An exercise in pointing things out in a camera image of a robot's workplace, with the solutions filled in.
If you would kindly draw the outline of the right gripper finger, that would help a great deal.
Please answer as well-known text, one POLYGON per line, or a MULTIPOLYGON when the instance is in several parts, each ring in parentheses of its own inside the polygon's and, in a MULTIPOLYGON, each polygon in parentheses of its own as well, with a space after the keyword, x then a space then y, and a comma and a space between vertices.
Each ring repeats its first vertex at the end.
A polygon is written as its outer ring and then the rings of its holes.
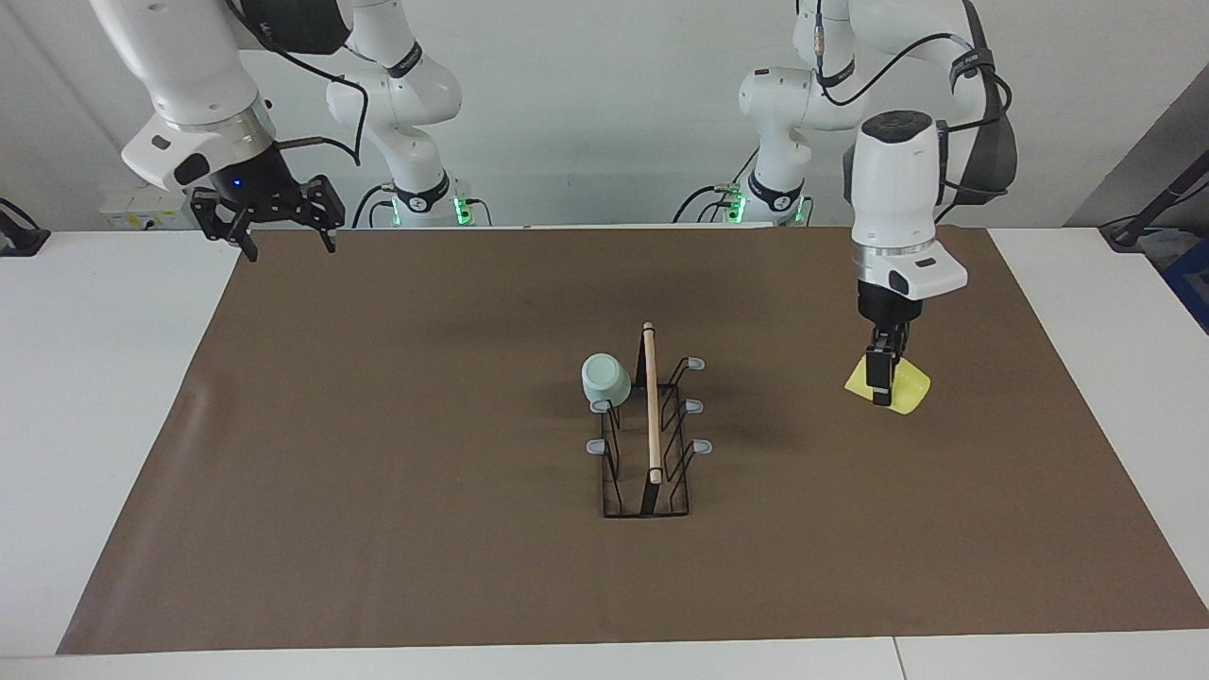
POLYGON ((330 254, 336 253, 335 234, 347 224, 345 201, 324 174, 297 181, 283 194, 287 219, 316 230, 330 254))
POLYGON ((208 241, 238 248, 248 263, 258 263, 259 249, 253 240, 250 208, 237 204, 231 211, 215 189, 193 188, 190 191, 190 211, 208 241))

